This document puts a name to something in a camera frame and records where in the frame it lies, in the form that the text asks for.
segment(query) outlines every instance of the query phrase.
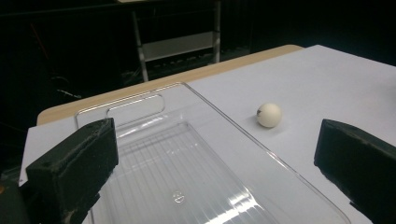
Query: plastic tray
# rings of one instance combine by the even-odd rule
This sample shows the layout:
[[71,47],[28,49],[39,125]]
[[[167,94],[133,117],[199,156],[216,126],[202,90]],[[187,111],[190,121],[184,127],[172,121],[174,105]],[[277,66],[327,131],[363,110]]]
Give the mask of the plastic tray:
[[106,117],[120,164],[87,223],[350,223],[186,84],[84,109],[76,125]]

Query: table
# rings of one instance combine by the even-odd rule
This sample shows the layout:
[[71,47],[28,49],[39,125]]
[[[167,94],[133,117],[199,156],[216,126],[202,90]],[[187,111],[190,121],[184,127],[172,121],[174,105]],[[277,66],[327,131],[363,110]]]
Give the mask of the table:
[[206,67],[190,70],[170,77],[163,77],[163,78],[151,80],[150,82],[127,87],[124,89],[107,92],[90,98],[75,101],[69,104],[58,105],[52,108],[48,108],[43,112],[41,112],[37,117],[37,125],[42,125],[58,119],[64,119],[73,116],[80,109],[92,105],[99,105],[114,99],[122,98],[127,95],[137,94],[144,91],[150,91],[176,82],[189,82],[199,78],[214,76],[215,74],[230,71],[244,65],[260,62],[262,60],[274,58],[299,49],[302,48],[295,45],[286,45],[274,49],[268,49],[258,53],[250,54],[248,56],[232,59],[230,61],[211,64]]
[[[79,109],[179,81],[273,151],[352,224],[371,223],[313,160],[323,119],[351,124],[396,146],[396,68],[322,46],[271,49],[45,110],[29,130],[22,170],[76,129],[73,115]],[[264,102],[275,102],[284,112],[274,129],[255,119]],[[25,178],[21,172],[21,182]]]

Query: ping pong ball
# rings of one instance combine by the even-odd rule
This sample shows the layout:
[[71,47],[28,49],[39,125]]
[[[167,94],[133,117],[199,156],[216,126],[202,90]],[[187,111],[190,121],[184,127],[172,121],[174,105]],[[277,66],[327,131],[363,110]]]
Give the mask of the ping pong ball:
[[266,128],[274,128],[282,119],[282,110],[276,104],[263,104],[257,110],[257,121]]

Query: ball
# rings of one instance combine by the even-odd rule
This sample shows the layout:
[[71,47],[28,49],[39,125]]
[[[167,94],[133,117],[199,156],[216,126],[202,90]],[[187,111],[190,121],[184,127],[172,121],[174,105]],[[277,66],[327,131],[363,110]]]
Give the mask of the ball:
[[274,128],[282,119],[282,110],[276,104],[263,104],[257,110],[257,121],[266,128]]

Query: white table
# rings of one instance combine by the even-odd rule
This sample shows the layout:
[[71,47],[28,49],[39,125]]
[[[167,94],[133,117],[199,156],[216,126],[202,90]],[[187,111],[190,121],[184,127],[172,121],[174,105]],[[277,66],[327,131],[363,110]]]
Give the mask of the white table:
[[[188,84],[322,192],[351,223],[371,223],[313,160],[323,119],[354,125],[396,145],[395,67],[314,46]],[[255,120],[266,102],[283,109],[273,129]],[[23,167],[74,130],[72,117],[30,129]]]

